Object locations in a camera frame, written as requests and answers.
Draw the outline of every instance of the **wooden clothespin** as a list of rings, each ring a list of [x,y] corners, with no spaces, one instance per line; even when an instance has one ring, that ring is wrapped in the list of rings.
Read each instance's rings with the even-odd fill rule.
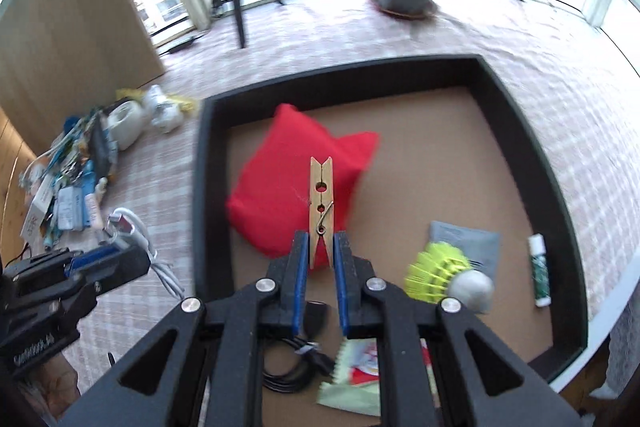
[[[331,156],[320,165],[311,158],[309,183],[309,267],[316,261],[318,241],[324,238],[329,266],[334,266],[334,161]]]

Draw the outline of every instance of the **white tape roll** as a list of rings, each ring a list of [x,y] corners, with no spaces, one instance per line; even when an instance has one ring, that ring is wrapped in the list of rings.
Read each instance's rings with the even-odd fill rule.
[[[145,112],[134,100],[123,103],[109,115],[108,127],[111,139],[124,151],[138,139],[145,126]]]

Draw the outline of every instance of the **glue stick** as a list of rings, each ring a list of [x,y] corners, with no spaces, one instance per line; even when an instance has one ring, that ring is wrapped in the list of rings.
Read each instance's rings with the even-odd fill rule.
[[[529,254],[531,256],[531,274],[536,306],[543,308],[551,304],[551,295],[549,291],[549,274],[546,269],[545,239],[542,234],[537,233],[529,237]]]

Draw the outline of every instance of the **metal bolt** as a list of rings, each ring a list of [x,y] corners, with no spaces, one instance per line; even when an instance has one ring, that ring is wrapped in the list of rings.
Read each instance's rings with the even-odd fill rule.
[[[367,280],[367,288],[372,292],[382,292],[382,290],[386,288],[386,281],[380,279],[380,277],[372,277]]]
[[[258,288],[258,292],[272,292],[276,289],[276,282],[273,279],[260,279],[255,283],[255,287]]]
[[[182,311],[186,313],[196,312],[200,309],[200,301],[195,297],[189,297],[188,299],[182,301],[182,304],[180,304],[180,308],[182,308]]]
[[[453,297],[445,297],[440,303],[442,309],[447,313],[458,313],[462,309],[462,304],[458,299]]]

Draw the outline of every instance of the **red fabric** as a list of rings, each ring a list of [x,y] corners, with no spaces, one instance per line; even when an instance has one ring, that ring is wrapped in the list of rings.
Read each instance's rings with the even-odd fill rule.
[[[275,258],[289,253],[296,230],[308,230],[310,158],[334,163],[334,230],[345,230],[351,193],[367,168],[378,135],[334,138],[295,107],[281,104],[255,156],[242,169],[226,202],[228,219],[257,250]],[[328,264],[318,245],[316,266]]]

